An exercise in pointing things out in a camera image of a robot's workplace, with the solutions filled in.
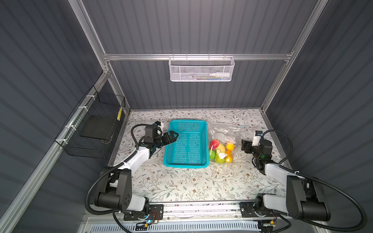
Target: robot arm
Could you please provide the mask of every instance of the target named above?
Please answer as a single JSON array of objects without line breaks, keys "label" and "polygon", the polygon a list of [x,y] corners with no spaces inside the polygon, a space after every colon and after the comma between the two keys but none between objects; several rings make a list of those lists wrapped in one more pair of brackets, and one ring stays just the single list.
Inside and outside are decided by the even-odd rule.
[{"label": "robot arm", "polygon": [[145,125],[145,136],[140,139],[138,149],[135,150],[137,152],[119,162],[118,164],[123,165],[97,183],[97,189],[93,193],[95,206],[122,212],[133,211],[142,217],[149,214],[149,200],[132,193],[131,177],[142,163],[151,158],[157,148],[175,142],[179,136],[173,131],[162,134],[162,130],[161,122]]},{"label": "robot arm", "polygon": [[254,166],[286,186],[286,196],[259,193],[255,210],[258,216],[266,215],[270,210],[289,214],[294,219],[329,221],[330,211],[320,183],[308,180],[272,160],[272,143],[262,137],[262,131],[256,131],[252,142],[242,141],[242,150],[253,154]]}]

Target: teal plastic basket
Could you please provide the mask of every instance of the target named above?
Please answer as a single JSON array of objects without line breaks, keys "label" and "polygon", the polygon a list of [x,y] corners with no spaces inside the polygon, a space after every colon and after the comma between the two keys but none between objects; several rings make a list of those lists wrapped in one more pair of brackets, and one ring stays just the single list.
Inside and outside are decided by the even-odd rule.
[{"label": "teal plastic basket", "polygon": [[207,123],[204,120],[172,120],[169,131],[179,134],[166,146],[166,167],[205,168],[209,165]]}]

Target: black wire basket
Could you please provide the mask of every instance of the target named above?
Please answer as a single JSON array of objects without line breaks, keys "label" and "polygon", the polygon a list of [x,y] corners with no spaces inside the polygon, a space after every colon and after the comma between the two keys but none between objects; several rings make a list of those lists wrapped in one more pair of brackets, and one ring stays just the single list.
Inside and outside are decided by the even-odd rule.
[{"label": "black wire basket", "polygon": [[64,138],[55,141],[71,156],[106,158],[110,157],[124,118],[124,96],[96,92],[73,123],[69,119],[60,129],[67,129]]}]

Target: green apple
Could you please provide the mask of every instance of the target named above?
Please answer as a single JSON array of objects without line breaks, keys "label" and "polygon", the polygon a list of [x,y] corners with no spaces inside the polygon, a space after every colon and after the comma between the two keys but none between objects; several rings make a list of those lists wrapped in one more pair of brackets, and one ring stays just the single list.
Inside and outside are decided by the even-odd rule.
[{"label": "green apple", "polygon": [[216,156],[216,152],[214,151],[214,150],[209,150],[209,158],[211,159],[211,160],[213,160],[214,158],[215,158],[215,156]]},{"label": "green apple", "polygon": [[216,163],[225,163],[225,157],[223,157],[223,158],[221,158],[221,157],[223,157],[223,156],[219,156],[219,155],[216,155],[215,156],[215,162]]}]

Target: white mesh basket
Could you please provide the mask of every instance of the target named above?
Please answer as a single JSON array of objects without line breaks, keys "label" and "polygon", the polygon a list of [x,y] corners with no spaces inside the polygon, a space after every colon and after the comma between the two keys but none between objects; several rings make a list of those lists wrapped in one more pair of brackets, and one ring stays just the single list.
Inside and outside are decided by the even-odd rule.
[{"label": "white mesh basket", "polygon": [[233,57],[170,57],[170,80],[173,82],[229,82],[234,68]]}]

